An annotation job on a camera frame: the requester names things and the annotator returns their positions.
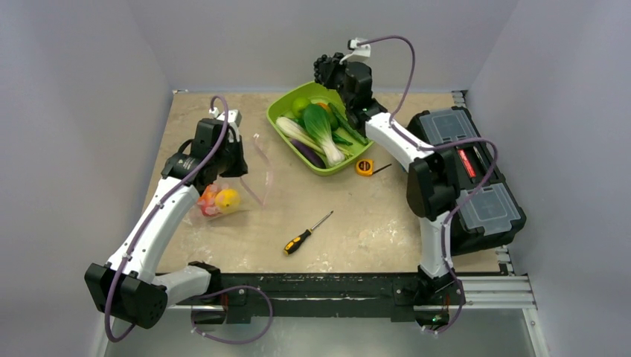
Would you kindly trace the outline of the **red bell pepper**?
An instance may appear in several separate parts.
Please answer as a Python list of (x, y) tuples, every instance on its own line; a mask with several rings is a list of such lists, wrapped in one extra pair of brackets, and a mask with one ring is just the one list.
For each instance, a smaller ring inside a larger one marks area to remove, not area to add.
[(199, 202), (198, 206), (199, 206), (201, 214), (204, 217), (212, 218), (212, 217), (220, 216), (222, 214), (221, 210), (214, 204), (207, 205), (203, 202)]

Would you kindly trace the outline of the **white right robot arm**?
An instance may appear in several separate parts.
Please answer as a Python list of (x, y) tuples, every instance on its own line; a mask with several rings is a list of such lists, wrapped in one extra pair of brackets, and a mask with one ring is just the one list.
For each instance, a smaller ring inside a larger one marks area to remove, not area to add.
[(460, 193), (455, 157), (421, 141), (392, 118), (373, 96), (369, 66), (344, 61), (335, 63), (334, 71), (330, 78), (350, 125), (386, 149), (407, 173), (406, 201), (419, 219), (422, 240), (414, 302), (441, 302), (455, 284), (448, 242), (449, 212)]

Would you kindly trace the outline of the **green apple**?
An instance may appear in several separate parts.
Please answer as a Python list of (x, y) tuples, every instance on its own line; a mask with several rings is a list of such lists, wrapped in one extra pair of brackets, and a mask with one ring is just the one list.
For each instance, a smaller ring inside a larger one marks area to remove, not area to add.
[(313, 102), (306, 97), (297, 97), (292, 101), (291, 113), (295, 118), (301, 118), (304, 110)]

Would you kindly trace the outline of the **green cucumber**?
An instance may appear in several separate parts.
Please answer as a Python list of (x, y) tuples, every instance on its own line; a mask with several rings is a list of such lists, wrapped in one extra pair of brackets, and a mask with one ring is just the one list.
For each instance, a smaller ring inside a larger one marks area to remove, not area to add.
[(346, 133), (348, 133), (354, 140), (358, 141), (362, 145), (368, 145), (370, 143), (370, 141), (366, 137), (364, 137), (362, 134), (351, 127), (347, 119), (345, 119), (345, 117), (333, 103), (328, 103), (328, 106), (333, 113), (333, 116), (337, 119), (339, 126), (343, 128)]

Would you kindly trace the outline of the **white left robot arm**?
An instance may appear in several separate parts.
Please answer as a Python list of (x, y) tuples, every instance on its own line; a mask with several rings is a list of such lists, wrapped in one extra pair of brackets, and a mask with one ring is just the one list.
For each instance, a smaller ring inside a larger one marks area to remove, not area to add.
[(141, 219), (123, 245), (103, 265), (92, 263), (84, 280), (100, 312), (149, 329), (167, 307), (196, 297), (204, 304), (222, 294), (220, 270), (192, 262), (179, 271), (158, 276), (165, 248), (205, 188), (218, 177), (247, 173), (237, 110), (203, 118), (194, 138), (166, 162), (158, 187)]

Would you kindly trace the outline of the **black grape bunch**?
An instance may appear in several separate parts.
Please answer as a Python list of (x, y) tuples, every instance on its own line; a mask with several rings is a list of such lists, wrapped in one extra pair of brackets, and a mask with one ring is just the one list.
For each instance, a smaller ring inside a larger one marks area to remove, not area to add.
[(323, 54), (313, 63), (314, 81), (327, 89), (337, 89), (345, 76), (344, 54), (336, 52), (332, 56)]

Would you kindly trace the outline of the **clear zip bag pink dots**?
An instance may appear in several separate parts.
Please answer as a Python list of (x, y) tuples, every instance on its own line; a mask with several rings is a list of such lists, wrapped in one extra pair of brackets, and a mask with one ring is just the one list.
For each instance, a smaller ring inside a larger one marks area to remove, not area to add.
[(209, 184), (184, 222), (192, 225), (265, 208), (274, 180), (268, 140), (255, 133), (243, 143), (249, 172), (239, 178), (219, 177)]

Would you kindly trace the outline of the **green mango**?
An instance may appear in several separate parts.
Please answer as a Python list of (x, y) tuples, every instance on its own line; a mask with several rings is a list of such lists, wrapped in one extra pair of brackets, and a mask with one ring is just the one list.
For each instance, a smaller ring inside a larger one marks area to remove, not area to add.
[(339, 122), (337, 117), (333, 114), (331, 108), (326, 103), (316, 102), (315, 104), (325, 110), (328, 122), (330, 124), (330, 130), (331, 132), (335, 132), (339, 128)]

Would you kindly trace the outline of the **orange persimmon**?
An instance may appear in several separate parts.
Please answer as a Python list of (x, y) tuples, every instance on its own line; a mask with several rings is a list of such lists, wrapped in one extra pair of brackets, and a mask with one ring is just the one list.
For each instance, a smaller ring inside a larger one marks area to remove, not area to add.
[(217, 186), (215, 184), (208, 185), (198, 199), (199, 204), (208, 204), (214, 201), (214, 197), (218, 192)]

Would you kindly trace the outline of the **green plastic tray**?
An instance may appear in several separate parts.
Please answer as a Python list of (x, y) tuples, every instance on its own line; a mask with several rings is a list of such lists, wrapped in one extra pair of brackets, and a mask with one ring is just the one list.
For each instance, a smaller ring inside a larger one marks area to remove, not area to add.
[(343, 138), (345, 138), (346, 140), (348, 140), (348, 141), (353, 143), (352, 146), (345, 146), (345, 145), (338, 145), (338, 144), (336, 144), (336, 146), (345, 155), (345, 160), (342, 163), (336, 165), (335, 167), (334, 166), (330, 166), (328, 164), (328, 162), (327, 162), (327, 159), (326, 159), (325, 155), (316, 152), (322, 158), (322, 160), (326, 164), (327, 168), (326, 169), (318, 169), (318, 168), (314, 167), (312, 164), (310, 164), (307, 161), (307, 159), (296, 148), (294, 148), (294, 146), (290, 142), (291, 139), (288, 138), (287, 136), (285, 136), (279, 130), (279, 128), (277, 128), (276, 125), (275, 125), (275, 121), (279, 117), (286, 117), (286, 118), (289, 118), (289, 119), (295, 121), (299, 126), (301, 126), (306, 131), (306, 129), (304, 128), (304, 125), (302, 123), (302, 119), (295, 118), (293, 116), (293, 114), (291, 113), (292, 101), (295, 98), (297, 98), (297, 97), (306, 97), (306, 98), (310, 99), (314, 104), (316, 104), (316, 102), (326, 103), (327, 105), (328, 105), (328, 103), (333, 103), (336, 106), (336, 108), (342, 113), (342, 115), (345, 117), (345, 119), (347, 119), (347, 116), (345, 114), (345, 107), (344, 107), (344, 104), (342, 102), (342, 99), (340, 98), (339, 94), (336, 91), (334, 91), (332, 89), (326, 89), (325, 87), (319, 85), (318, 83), (310, 82), (310, 83), (305, 83), (302, 86), (299, 86), (296, 89), (293, 89), (292, 91), (289, 91), (283, 97), (281, 97), (278, 100), (276, 100), (267, 110), (267, 118), (268, 118), (268, 121), (271, 123), (272, 127), (276, 130), (276, 132), (280, 135), (280, 137), (284, 140), (284, 142), (288, 145), (288, 147), (315, 174), (317, 174), (319, 176), (331, 176), (331, 175), (337, 173), (338, 171), (342, 170), (343, 168), (345, 168), (345, 167), (347, 167), (349, 165), (352, 165), (354, 163), (354, 161), (360, 157), (360, 155), (362, 155), (366, 150), (368, 150), (368, 148), (373, 146), (374, 142), (370, 141), (370, 140), (369, 140), (370, 143), (368, 145), (362, 145), (358, 141), (354, 140), (348, 133), (346, 133), (346, 131), (343, 130), (343, 128), (339, 127), (335, 132), (338, 135), (340, 135)]

